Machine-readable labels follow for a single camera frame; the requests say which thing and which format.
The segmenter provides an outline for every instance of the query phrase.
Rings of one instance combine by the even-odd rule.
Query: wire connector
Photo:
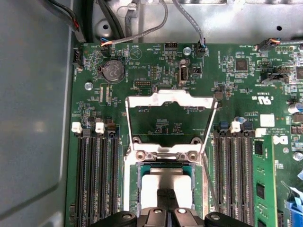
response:
[[[198,41],[197,46],[196,46],[196,56],[197,57],[203,57],[206,53],[206,45],[205,45],[205,39],[204,43],[201,44],[200,41]]]
[[[280,38],[269,38],[258,44],[256,46],[256,50],[259,52],[271,51],[280,44],[281,44]]]

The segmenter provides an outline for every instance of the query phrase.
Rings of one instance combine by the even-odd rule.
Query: capacitor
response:
[[[291,114],[302,112],[303,111],[303,104],[302,103],[293,103],[289,105],[288,111]]]
[[[293,154],[293,159],[296,161],[302,161],[303,160],[303,154],[301,152],[295,152]]]
[[[246,119],[244,117],[235,117],[233,120],[235,122],[239,122],[240,124],[243,124],[244,122],[246,122]]]
[[[117,60],[107,61],[99,71],[109,84],[120,83],[125,77],[124,64]]]

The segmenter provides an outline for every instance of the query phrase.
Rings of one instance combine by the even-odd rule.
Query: metal bracket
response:
[[[136,3],[129,3],[127,9],[133,11],[132,18],[137,17],[138,6]]]
[[[141,143],[139,138],[133,138],[129,108],[162,106],[165,102],[177,102],[183,107],[204,107],[212,110],[207,120],[203,141],[197,141],[199,138],[194,138],[190,144],[176,144],[168,148],[162,147],[160,144]],[[129,96],[125,99],[130,144],[124,157],[124,210],[129,210],[130,165],[135,165],[137,162],[145,160],[155,161],[156,158],[202,164],[201,154],[204,153],[206,147],[217,105],[218,101],[214,97],[192,97],[184,90],[160,90],[151,96]]]

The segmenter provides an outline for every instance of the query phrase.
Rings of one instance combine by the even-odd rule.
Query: black plastic part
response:
[[[278,210],[278,227],[284,227],[284,213]]]
[[[263,142],[262,141],[255,141],[255,154],[263,155]]]
[[[85,138],[91,137],[91,130],[90,129],[83,129],[82,136]]]
[[[206,227],[251,227],[244,222],[217,212],[207,214],[204,218],[204,223]]]
[[[271,51],[278,46],[279,43],[272,42],[272,38],[266,39],[257,45],[257,50],[260,52]]]
[[[220,122],[219,123],[219,130],[220,131],[228,131],[228,129],[229,129],[228,122]]]
[[[164,51],[177,51],[178,43],[176,42],[166,42],[164,44]]]
[[[289,83],[289,78],[286,74],[263,72],[260,75],[260,81],[262,84],[277,82]]]
[[[261,220],[258,220],[258,227],[266,227],[266,224],[263,223]]]
[[[76,68],[82,68],[83,63],[82,63],[82,51],[81,48],[74,48],[74,56],[72,59],[72,64]]]
[[[202,46],[200,41],[197,43],[196,46],[196,56],[197,57],[203,57],[206,53],[206,46]]]
[[[180,213],[179,208],[172,212],[173,223],[176,227],[204,227],[204,221],[198,216],[194,216],[190,209],[182,208],[185,213]]]
[[[262,199],[265,199],[265,186],[258,183],[256,185],[256,189],[257,189],[257,196]]]
[[[242,130],[245,132],[253,131],[253,124],[252,122],[244,122],[242,125]]]
[[[157,202],[158,207],[168,211],[173,211],[179,207],[175,190],[173,189],[158,189]]]
[[[136,215],[132,212],[121,211],[119,213],[113,214],[103,220],[100,220],[92,224],[90,227],[136,227],[136,226],[137,226]]]
[[[297,74],[297,79],[303,79],[303,67],[297,67],[295,71]]]

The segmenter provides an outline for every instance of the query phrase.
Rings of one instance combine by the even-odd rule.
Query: white latch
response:
[[[80,134],[82,132],[82,127],[80,122],[73,122],[71,124],[71,131]]]
[[[103,122],[97,122],[95,132],[104,134],[104,131],[105,131],[105,124]]]

